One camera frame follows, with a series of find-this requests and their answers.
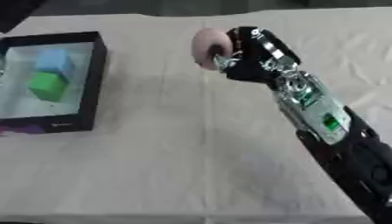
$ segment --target robotic arm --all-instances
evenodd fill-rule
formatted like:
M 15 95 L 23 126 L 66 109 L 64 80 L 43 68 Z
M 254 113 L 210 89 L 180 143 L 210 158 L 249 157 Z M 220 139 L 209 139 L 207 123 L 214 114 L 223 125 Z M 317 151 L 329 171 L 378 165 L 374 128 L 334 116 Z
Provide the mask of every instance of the robotic arm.
M 231 80 L 266 84 L 297 137 L 374 223 L 392 221 L 392 150 L 349 107 L 333 98 L 272 32 L 239 27 L 198 32 L 193 57 Z

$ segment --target white tablecloth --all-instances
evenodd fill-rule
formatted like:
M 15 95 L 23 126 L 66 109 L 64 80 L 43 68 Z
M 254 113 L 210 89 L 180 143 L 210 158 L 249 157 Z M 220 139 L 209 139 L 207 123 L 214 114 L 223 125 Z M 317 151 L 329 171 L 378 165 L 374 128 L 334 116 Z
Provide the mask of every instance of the white tablecloth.
M 361 216 L 266 87 L 201 70 L 190 46 L 202 27 L 268 28 L 392 144 L 391 19 L 392 8 L 30 17 L 10 35 L 99 31 L 110 59 L 94 131 L 0 139 L 0 214 Z

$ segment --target cube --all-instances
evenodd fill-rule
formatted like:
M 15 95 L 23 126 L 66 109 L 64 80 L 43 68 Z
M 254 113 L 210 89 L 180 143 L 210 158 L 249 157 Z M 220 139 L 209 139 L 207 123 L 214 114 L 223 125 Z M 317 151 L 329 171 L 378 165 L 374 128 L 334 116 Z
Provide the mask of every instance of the cube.
M 29 89 L 42 101 L 58 102 L 68 83 L 56 73 L 34 73 Z
M 38 54 L 34 71 L 61 75 L 65 81 L 70 81 L 74 68 L 67 50 L 54 48 L 42 50 Z

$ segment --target blue cube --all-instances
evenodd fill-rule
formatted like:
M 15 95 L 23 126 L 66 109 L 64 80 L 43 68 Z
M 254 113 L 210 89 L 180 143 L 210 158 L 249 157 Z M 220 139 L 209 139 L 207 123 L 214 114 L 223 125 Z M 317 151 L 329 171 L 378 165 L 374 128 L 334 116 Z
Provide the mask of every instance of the blue cube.
M 45 49 L 38 54 L 34 71 L 54 73 L 65 81 L 70 81 L 74 74 L 75 65 L 65 49 Z

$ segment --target table surface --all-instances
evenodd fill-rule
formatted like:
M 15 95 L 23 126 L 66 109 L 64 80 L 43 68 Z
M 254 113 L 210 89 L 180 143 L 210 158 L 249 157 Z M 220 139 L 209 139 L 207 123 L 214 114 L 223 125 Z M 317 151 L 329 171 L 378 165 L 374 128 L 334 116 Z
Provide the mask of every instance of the table surface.
M 201 70 L 202 27 L 272 30 L 392 144 L 392 8 L 223 17 L 30 17 L 9 35 L 99 31 L 96 128 L 0 139 L 0 214 L 361 215 L 266 87 Z

